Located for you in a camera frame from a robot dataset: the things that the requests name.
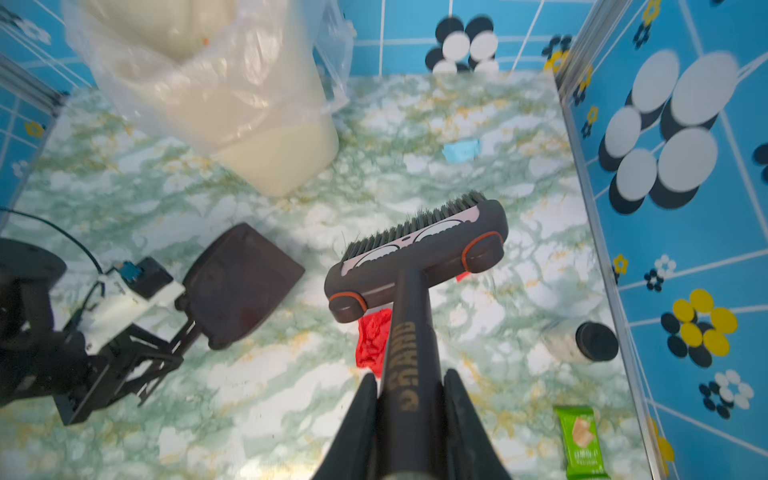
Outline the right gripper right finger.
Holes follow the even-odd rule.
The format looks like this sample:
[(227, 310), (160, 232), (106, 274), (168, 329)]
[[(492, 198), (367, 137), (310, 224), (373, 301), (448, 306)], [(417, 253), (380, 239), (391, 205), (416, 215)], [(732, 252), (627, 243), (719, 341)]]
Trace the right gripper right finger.
[(448, 479), (510, 480), (455, 369), (444, 376)]

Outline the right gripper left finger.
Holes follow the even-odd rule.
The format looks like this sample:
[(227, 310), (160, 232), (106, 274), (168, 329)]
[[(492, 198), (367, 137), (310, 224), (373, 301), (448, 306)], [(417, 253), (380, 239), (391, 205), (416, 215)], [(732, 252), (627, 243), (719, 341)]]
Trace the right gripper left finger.
[(314, 480), (361, 480), (370, 476), (377, 413), (377, 380), (366, 374)]

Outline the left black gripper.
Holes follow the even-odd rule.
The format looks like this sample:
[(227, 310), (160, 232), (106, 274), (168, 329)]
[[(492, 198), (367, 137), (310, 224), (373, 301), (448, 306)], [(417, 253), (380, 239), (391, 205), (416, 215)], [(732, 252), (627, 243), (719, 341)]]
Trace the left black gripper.
[(183, 355), (200, 335), (200, 326), (191, 319), (170, 340), (136, 324), (128, 326), (89, 358), (83, 381), (54, 397), (62, 423), (83, 423), (91, 413), (131, 394), (145, 403), (160, 382), (181, 366)]

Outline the black dustpan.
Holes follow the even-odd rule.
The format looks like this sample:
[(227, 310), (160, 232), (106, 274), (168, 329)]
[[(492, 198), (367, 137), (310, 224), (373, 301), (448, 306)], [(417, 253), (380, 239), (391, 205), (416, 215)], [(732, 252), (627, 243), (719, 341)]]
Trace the black dustpan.
[(258, 328), (304, 273), (266, 237), (240, 223), (193, 263), (175, 306), (194, 322), (210, 349), (224, 350)]

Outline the black pink hand brush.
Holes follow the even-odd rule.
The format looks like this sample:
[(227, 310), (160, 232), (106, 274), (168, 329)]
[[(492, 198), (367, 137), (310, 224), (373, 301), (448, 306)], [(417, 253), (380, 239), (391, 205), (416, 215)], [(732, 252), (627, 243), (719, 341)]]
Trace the black pink hand brush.
[(430, 289), (482, 273), (504, 255), (502, 205), (477, 191), (352, 243), (328, 272), (325, 293), (339, 323), (393, 309), (368, 479), (448, 479), (444, 376)]

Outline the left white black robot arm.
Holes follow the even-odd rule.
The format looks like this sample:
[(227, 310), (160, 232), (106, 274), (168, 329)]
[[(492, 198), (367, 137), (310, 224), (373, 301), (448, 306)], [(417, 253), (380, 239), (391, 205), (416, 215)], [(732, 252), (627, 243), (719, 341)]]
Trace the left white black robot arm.
[(146, 401), (199, 338), (194, 320), (170, 340), (138, 320), (177, 306), (185, 288), (156, 260), (98, 267), (85, 299), (56, 329), (50, 292), (67, 270), (54, 253), (1, 241), (1, 403), (50, 397), (65, 425), (129, 395)]

